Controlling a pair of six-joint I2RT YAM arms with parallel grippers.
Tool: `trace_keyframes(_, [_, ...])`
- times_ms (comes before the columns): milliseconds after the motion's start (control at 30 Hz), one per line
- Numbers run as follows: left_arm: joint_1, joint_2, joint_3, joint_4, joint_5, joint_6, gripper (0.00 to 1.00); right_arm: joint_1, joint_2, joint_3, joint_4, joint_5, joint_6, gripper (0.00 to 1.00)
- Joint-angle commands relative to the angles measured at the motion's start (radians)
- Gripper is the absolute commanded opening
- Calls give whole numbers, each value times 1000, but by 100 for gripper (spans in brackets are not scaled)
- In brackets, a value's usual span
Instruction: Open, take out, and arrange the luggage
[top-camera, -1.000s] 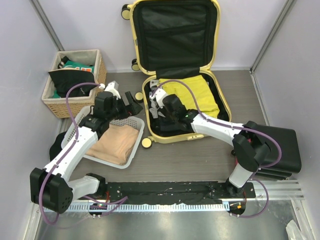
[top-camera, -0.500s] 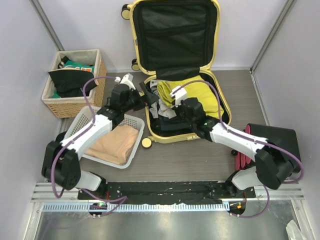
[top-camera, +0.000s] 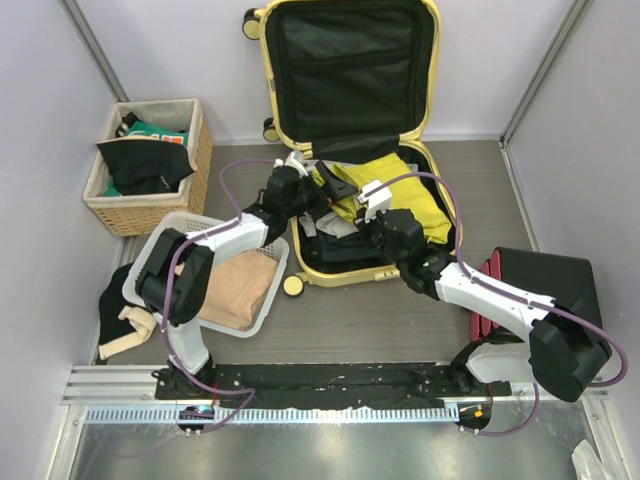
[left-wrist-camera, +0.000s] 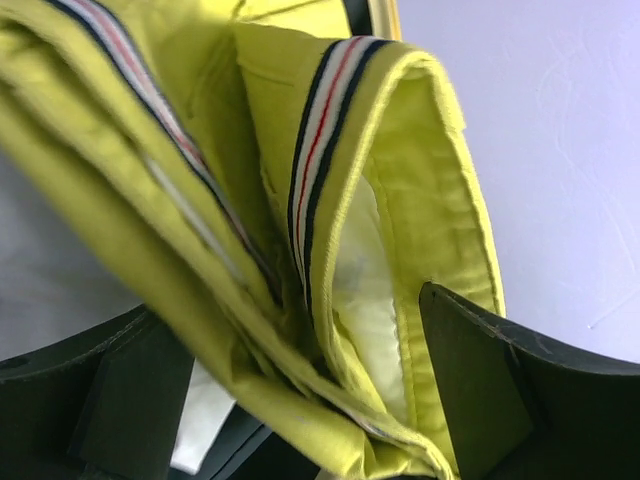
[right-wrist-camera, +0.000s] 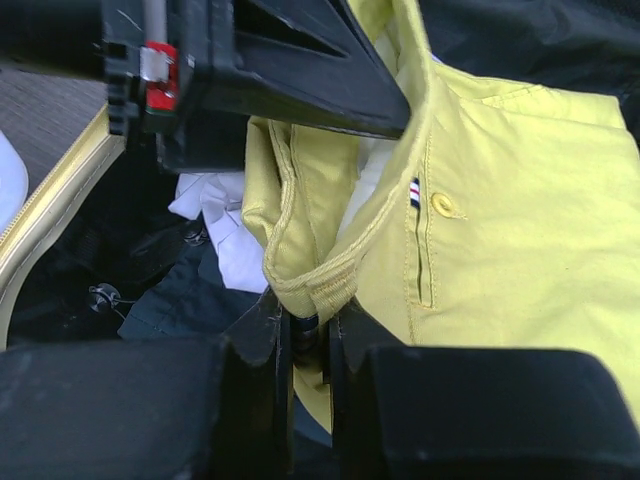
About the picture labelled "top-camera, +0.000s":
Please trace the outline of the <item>yellow hard-shell suitcase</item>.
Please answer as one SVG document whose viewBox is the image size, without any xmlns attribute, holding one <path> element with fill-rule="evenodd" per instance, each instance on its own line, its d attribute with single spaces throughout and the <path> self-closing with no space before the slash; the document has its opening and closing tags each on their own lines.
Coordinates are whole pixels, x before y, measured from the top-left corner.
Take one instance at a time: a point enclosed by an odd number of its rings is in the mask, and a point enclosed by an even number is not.
<svg viewBox="0 0 640 480">
<path fill-rule="evenodd" d="M 303 153 L 318 184 L 323 182 L 315 169 L 318 160 L 326 166 L 361 165 L 396 153 L 411 171 L 383 184 L 419 178 L 452 224 L 445 245 L 426 241 L 454 256 L 460 226 L 421 141 L 439 29 L 439 13 L 430 1 L 275 1 L 247 11 L 243 23 L 244 34 L 261 45 L 269 83 L 273 118 L 265 128 L 290 152 Z M 328 213 L 357 228 L 357 195 L 330 205 Z M 298 223 L 304 214 L 290 219 L 286 229 L 302 266 L 300 284 L 336 287 L 387 274 L 400 277 L 389 260 L 385 265 L 322 261 L 320 233 L 307 237 Z"/>
</svg>

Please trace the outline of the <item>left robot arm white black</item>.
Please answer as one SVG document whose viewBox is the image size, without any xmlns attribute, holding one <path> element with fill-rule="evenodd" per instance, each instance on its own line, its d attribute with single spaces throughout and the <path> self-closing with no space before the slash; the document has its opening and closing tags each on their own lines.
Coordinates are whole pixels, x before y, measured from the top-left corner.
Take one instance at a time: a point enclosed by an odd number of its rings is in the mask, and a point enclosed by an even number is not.
<svg viewBox="0 0 640 480">
<path fill-rule="evenodd" d="M 158 233 L 137 274 L 135 293 L 160 315 L 169 363 L 180 372 L 178 386 L 190 398 L 203 398 L 213 387 L 215 364 L 196 320 L 213 267 L 271 244 L 286 231 L 290 219 L 305 212 L 322 213 L 359 193 L 323 162 L 317 162 L 315 169 L 321 184 L 302 163 L 278 161 L 257 200 L 234 219 L 191 234 L 174 228 Z"/>
</svg>

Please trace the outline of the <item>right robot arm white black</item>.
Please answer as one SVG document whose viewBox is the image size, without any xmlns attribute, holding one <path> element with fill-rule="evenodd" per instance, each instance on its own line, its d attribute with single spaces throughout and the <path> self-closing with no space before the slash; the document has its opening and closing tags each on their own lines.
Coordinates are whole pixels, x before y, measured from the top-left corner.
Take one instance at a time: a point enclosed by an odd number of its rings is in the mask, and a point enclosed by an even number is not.
<svg viewBox="0 0 640 480">
<path fill-rule="evenodd" d="M 456 365 L 451 380 L 460 393 L 472 395 L 486 383 L 505 381 L 517 364 L 526 364 L 546 392 L 575 402 L 610 359 L 613 341 L 598 325 L 552 297 L 491 278 L 429 245 L 409 210 L 360 213 L 356 226 L 396 266 L 412 291 L 478 313 L 520 338 L 513 353 L 499 346 L 483 362 L 481 350 L 475 348 Z"/>
</svg>

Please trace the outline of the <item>beige garment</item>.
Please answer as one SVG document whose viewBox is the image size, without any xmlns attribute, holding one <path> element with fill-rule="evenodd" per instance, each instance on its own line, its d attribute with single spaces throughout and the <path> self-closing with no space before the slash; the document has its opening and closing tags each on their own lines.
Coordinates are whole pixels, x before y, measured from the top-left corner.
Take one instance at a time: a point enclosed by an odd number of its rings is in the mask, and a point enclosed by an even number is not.
<svg viewBox="0 0 640 480">
<path fill-rule="evenodd" d="M 198 317 L 234 330 L 248 330 L 272 285 L 276 269 L 277 262 L 257 250 L 215 266 Z"/>
</svg>

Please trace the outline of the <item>yellow-green garment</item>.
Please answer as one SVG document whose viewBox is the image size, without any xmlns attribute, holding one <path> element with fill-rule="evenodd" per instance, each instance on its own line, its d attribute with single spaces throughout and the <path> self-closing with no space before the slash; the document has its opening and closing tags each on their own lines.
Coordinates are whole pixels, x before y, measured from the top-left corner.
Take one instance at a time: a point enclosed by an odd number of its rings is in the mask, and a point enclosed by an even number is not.
<svg viewBox="0 0 640 480">
<path fill-rule="evenodd" d="M 409 165 L 396 153 L 361 165 L 328 162 L 327 167 L 341 181 L 356 187 L 358 192 L 374 181 L 385 183 L 411 171 Z M 389 189 L 392 195 L 391 208 L 410 210 L 422 225 L 428 242 L 440 245 L 448 242 L 451 221 L 418 177 L 395 182 Z"/>
</svg>

